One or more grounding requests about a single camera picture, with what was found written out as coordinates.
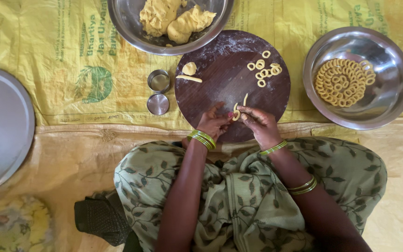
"green logo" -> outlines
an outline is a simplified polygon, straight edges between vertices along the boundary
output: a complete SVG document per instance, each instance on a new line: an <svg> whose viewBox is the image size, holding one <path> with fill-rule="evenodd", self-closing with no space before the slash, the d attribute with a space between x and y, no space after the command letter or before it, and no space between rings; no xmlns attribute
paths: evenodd
<svg viewBox="0 0 403 252"><path fill-rule="evenodd" d="M91 80L91 90L88 90L89 80ZM82 99L83 103L99 102L110 94L112 87L111 73L107 69L101 66L85 66L80 70L74 97Z"/></svg>

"woman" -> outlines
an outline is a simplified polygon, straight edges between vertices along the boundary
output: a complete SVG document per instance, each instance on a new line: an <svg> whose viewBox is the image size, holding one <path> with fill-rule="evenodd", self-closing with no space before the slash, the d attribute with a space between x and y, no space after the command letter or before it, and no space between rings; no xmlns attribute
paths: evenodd
<svg viewBox="0 0 403 252"><path fill-rule="evenodd" d="M221 106L197 127L214 141L233 116L216 115ZM143 251L371 251L361 233L385 191L382 159L325 137L284 146L273 115L237 109L259 143L238 157L205 163L209 142L192 138L185 148L138 146L116 168L115 185Z"/></svg>

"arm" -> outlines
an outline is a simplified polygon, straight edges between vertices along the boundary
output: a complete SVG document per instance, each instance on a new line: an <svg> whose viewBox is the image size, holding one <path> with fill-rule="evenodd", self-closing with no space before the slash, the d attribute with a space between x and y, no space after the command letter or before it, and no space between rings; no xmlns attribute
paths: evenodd
<svg viewBox="0 0 403 252"><path fill-rule="evenodd" d="M217 141L226 132L232 113L217 116L215 112L223 103L204 113L198 130ZM197 225L202 179L208 150L198 140L193 139L186 150L183 163L166 199L161 217L156 252L189 251Z"/></svg>
<svg viewBox="0 0 403 252"><path fill-rule="evenodd" d="M249 107L238 106L237 109L244 113L241 119L254 132L261 150L270 149L283 141L273 115ZM287 148L283 147L268 156L287 187L298 187L312 178ZM292 198L303 214L309 232L328 251L371 251L344 211L321 186Z"/></svg>

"round wooden board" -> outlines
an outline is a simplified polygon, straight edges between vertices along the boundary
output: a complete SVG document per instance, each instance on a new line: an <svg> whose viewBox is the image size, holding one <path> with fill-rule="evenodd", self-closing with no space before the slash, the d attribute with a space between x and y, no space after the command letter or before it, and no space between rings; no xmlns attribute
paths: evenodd
<svg viewBox="0 0 403 252"><path fill-rule="evenodd" d="M271 52L268 59L262 57L263 51ZM265 61L265 69L270 69L271 63L278 63L283 69L276 76L264 78L265 87L257 85L255 74L260 70L247 68L248 63L259 59ZM244 31L222 31L209 44L184 54L175 76L184 74L183 66L189 62L195 62L197 66L193 77L203 82L176 78L175 96L178 107L192 127L197 127L203 113L216 102L225 102L219 113L226 113L232 111L236 103L243 105L247 93L247 106L270 112L276 120L283 115L290 94L290 76L278 51L260 37ZM237 121L229 126L219 141L243 142L253 138L253 132Z"/></svg>

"bowl of dough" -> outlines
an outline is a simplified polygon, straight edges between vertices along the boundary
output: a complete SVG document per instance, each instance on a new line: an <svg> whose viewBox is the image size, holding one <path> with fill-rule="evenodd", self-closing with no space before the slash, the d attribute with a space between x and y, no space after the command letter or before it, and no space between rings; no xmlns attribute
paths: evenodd
<svg viewBox="0 0 403 252"><path fill-rule="evenodd" d="M322 36L306 56L303 81L321 114L346 128L376 129L403 112L403 52L368 28Z"/></svg>
<svg viewBox="0 0 403 252"><path fill-rule="evenodd" d="M108 0L119 34L147 53L185 54L213 40L227 24L234 0Z"/></svg>

